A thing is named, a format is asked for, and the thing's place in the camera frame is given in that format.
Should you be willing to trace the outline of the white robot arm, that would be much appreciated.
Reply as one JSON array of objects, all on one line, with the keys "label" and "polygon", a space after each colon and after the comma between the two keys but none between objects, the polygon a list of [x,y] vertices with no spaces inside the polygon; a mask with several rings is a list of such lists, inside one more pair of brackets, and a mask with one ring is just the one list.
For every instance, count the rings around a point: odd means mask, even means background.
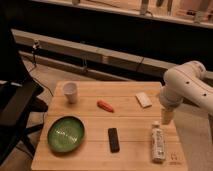
[{"label": "white robot arm", "polygon": [[163,76],[165,85],[159,93],[163,106],[162,123],[168,125],[174,110],[186,98],[213,116],[213,87],[203,82],[206,68],[199,61],[190,61],[168,69]]}]

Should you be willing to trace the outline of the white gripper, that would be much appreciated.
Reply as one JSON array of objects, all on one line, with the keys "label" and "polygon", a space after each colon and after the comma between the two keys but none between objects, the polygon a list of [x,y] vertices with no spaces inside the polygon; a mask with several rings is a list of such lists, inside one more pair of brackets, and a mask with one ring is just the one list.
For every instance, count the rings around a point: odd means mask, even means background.
[{"label": "white gripper", "polygon": [[159,94],[159,101],[162,108],[162,124],[168,125],[173,117],[173,110],[182,103],[182,96],[168,87],[162,87]]}]

